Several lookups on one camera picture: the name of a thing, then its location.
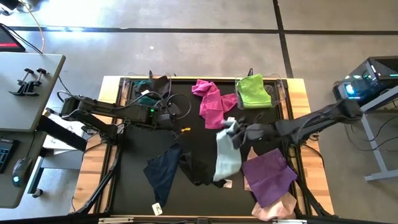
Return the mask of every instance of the green towel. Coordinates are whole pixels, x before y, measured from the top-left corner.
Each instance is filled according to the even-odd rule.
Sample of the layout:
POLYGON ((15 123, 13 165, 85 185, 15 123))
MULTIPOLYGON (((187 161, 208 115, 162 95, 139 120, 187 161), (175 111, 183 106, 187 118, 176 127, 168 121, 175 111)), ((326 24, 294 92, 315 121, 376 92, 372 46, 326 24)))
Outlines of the green towel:
POLYGON ((244 77, 236 86, 245 109, 272 107, 271 96, 264 89, 261 74, 244 77))

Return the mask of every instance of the pink cloth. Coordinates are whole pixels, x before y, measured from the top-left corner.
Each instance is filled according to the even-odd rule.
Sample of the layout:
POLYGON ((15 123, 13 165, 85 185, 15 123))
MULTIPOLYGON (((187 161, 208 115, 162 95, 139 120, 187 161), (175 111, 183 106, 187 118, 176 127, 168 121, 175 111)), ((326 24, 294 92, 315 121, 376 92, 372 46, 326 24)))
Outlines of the pink cloth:
POLYGON ((221 121, 224 113, 235 106, 236 94, 221 96, 220 90, 213 82, 197 80, 197 84, 192 87, 192 93, 202 96, 199 115, 205 119, 206 129, 220 129, 223 127, 221 121))
MULTIPOLYGON (((258 155, 254 152, 253 147, 250 148, 248 154, 248 160, 256 158, 258 155)), ((244 182, 244 189, 251 190, 246 177, 243 177, 244 182)), ((279 219, 294 219, 294 207, 296 206, 297 200, 294 198, 289 192, 281 196, 278 200, 273 202, 272 204, 261 208, 258 203, 253 208, 251 214, 262 220, 262 221, 269 221, 273 218, 279 219)))

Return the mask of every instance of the concrete floor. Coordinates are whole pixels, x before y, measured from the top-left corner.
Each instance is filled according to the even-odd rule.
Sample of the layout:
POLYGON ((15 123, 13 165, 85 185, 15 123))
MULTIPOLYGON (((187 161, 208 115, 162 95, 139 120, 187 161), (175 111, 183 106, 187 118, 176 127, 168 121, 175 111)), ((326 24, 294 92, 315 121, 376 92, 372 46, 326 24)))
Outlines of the concrete floor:
MULTIPOLYGON (((285 29, 398 30, 395 0, 279 0, 279 6, 285 29)), ((277 28, 272 0, 125 0, 117 4, 105 0, 48 0, 39 2, 34 14, 47 26, 277 28)), ((8 26, 35 26, 26 13, 0 16, 0 20, 8 26)), ((18 33, 41 46, 38 32, 18 33)), ((286 77, 277 34, 46 32, 45 37, 45 53, 67 56, 61 74, 66 86, 72 93, 93 98, 98 96, 104 75, 146 74, 149 69, 180 76, 230 77, 243 76, 252 67, 255 72, 286 77)), ((312 110, 334 102, 333 82, 367 57, 398 55, 396 35, 286 35, 286 39, 294 77, 305 80, 312 110)), ((61 89, 58 83, 54 92, 61 89)), ((49 106, 59 105, 53 94, 49 106)), ((371 126, 377 130, 387 118, 370 116, 371 126)), ((387 125, 381 141, 394 136, 396 125, 387 125)), ((366 142, 357 142, 369 149, 366 142)), ((391 141, 382 149, 395 150, 396 143, 391 141)), ((337 215, 398 222, 398 178, 370 184, 364 181, 364 175, 379 172, 372 152, 355 150, 342 125, 321 133, 320 148, 337 215)), ((398 169, 394 162, 398 153, 383 154, 388 168, 398 169)), ((31 199, 26 195, 17 209, 1 209, 0 219, 66 214, 76 180, 77 174, 72 171, 46 171, 39 187, 48 196, 31 199), (34 212, 28 205, 40 210, 34 212)))

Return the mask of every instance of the transparent plastic bin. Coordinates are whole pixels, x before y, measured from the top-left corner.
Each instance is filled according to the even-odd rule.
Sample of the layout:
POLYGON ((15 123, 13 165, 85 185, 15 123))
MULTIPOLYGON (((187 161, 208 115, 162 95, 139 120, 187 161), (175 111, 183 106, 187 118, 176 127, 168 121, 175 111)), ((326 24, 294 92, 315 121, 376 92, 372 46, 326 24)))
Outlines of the transparent plastic bin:
MULTIPOLYGON (((251 75, 253 75, 253 68, 250 68, 249 73, 248 73, 248 76, 251 76, 251 75)), ((266 109, 265 107, 261 107, 260 105, 258 107, 256 107, 255 103, 251 104, 250 108, 245 108, 243 106, 243 102, 241 100, 241 97, 239 95, 239 91, 238 91, 238 88, 237 88, 238 82, 240 80, 242 80, 243 78, 245 78, 245 77, 236 77, 235 78, 235 94, 236 94, 236 97, 238 99, 238 103, 237 103, 238 108, 241 109, 241 110, 266 109)), ((278 104, 280 104, 282 101, 284 101, 285 98, 286 98, 286 92, 285 92, 284 84, 282 82, 282 79, 281 79, 280 75, 278 75, 276 73, 273 73, 271 75, 262 75, 262 78, 263 79, 266 78, 266 79, 270 79, 270 80, 276 80, 276 88, 277 89, 275 89, 274 86, 265 85, 264 81, 262 83, 263 86, 264 86, 265 91, 268 93, 268 95, 271 96, 271 107, 270 108, 273 108, 273 107, 277 106, 278 104)))

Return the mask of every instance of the black mat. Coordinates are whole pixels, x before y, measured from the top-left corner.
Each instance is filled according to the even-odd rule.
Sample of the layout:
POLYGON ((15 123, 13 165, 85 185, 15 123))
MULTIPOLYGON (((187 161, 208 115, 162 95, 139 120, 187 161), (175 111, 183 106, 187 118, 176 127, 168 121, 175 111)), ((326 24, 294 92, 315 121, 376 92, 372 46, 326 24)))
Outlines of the black mat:
MULTIPOLYGON (((234 82, 215 82, 221 94, 234 93, 234 82)), ((189 127, 191 131, 183 135, 184 150, 191 150, 193 157, 205 161, 208 168, 205 173, 212 176, 216 161, 216 133, 219 130, 205 129, 205 121, 199 116, 201 97, 191 93, 193 81, 173 81, 172 93, 182 93, 189 97, 192 103, 191 113, 178 121, 177 125, 189 127)), ((176 99, 182 110, 187 108, 183 98, 176 99)), ((279 120, 279 107, 266 110, 239 110, 236 106, 224 117, 233 116, 253 119, 261 111, 264 116, 262 123, 279 120)), ((153 215, 152 205, 155 203, 154 192, 148 183, 143 169, 147 160, 162 154, 174 143, 168 131, 148 131, 134 126, 126 129, 121 156, 121 168, 116 178, 112 214, 113 215, 153 215)), ((253 146, 258 154, 279 147, 280 142, 257 142, 253 146)), ((241 148, 245 161, 250 145, 241 148)), ((233 181, 232 189, 217 188, 214 185, 193 185, 178 167, 169 198, 163 209, 163 215, 199 215, 199 216, 251 216, 256 203, 252 194, 243 189, 242 172, 228 178, 233 181)))

